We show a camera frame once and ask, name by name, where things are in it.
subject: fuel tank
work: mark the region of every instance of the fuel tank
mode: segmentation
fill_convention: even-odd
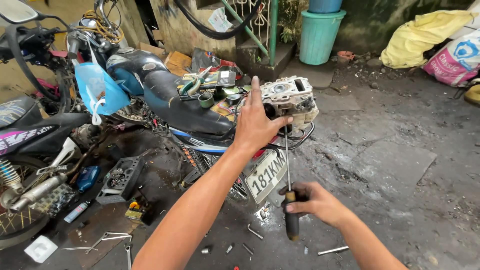
[[[107,72],[127,93],[144,94],[144,79],[152,71],[170,72],[155,54],[131,47],[119,49],[107,60]]]

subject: seat cover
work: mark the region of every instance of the seat cover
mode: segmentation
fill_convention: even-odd
[[[29,96],[19,96],[0,104],[0,128],[13,124],[34,104],[35,100]]]
[[[233,123],[211,109],[200,107],[198,100],[180,100],[179,76],[153,71],[145,77],[144,97],[150,109],[170,126],[191,132],[222,135]]]

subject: hand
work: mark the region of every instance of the hand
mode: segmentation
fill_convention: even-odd
[[[237,117],[237,130],[233,146],[255,153],[266,146],[278,130],[290,123],[293,117],[279,117],[273,121],[265,115],[258,77],[252,79],[252,90],[245,97],[245,105]]]
[[[278,193],[285,195],[288,186],[282,188]],[[335,196],[326,191],[317,182],[294,182],[292,190],[295,191],[296,202],[289,203],[282,207],[288,213],[299,213],[299,215],[314,214],[328,225],[338,228],[344,221],[355,214],[344,206]]]

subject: teal bucket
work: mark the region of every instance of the teal bucket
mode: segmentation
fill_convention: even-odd
[[[345,10],[336,13],[301,12],[300,61],[309,65],[320,65],[328,61],[345,14]]]

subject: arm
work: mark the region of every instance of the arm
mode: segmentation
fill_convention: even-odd
[[[183,269],[212,226],[228,191],[256,151],[292,118],[265,116],[258,77],[240,110],[233,144],[172,206],[140,249],[133,270]]]
[[[285,206],[290,213],[314,214],[340,230],[362,270],[407,270],[352,211],[317,182],[295,182],[298,202]],[[287,187],[279,191],[285,194]]]

